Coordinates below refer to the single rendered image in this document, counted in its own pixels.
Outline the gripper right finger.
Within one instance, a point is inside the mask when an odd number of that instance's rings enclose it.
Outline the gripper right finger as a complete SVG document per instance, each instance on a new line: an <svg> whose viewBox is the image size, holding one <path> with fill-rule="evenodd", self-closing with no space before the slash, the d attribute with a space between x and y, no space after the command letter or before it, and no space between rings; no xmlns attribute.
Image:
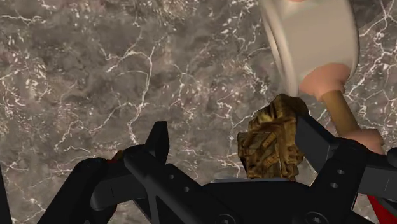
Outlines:
<svg viewBox="0 0 397 224"><path fill-rule="evenodd" d="M295 144L319 173L315 184L338 193L374 196L388 211L397 211L397 148L379 155L330 134L309 115L296 117Z"/></svg>

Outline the golden brown carved figure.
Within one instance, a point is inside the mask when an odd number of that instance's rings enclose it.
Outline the golden brown carved figure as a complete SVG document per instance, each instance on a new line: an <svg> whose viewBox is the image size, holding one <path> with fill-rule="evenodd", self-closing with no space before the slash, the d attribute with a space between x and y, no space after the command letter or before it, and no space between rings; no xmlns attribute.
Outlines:
<svg viewBox="0 0 397 224"><path fill-rule="evenodd" d="M294 181L304 154L295 144L296 118L309 110L299 97L277 95L237 134L238 156L249 179L286 178Z"/></svg>

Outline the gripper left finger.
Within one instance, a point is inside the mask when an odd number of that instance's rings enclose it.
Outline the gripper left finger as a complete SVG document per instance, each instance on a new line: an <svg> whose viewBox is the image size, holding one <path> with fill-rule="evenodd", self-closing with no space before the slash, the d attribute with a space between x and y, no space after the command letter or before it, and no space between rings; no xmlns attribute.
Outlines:
<svg viewBox="0 0 397 224"><path fill-rule="evenodd" d="M134 201L151 224L218 224L218 200L168 164L167 123L155 122L144 145L116 160L76 164L38 224L108 224L116 206Z"/></svg>

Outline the red object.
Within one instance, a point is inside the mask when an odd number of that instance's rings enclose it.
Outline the red object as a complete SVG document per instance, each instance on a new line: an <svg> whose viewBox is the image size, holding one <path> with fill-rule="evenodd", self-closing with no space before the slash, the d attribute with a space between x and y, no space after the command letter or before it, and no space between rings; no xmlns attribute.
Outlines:
<svg viewBox="0 0 397 224"><path fill-rule="evenodd" d="M374 196L367 195L367 198L380 224L397 224L397 217L384 208Z"/></svg>

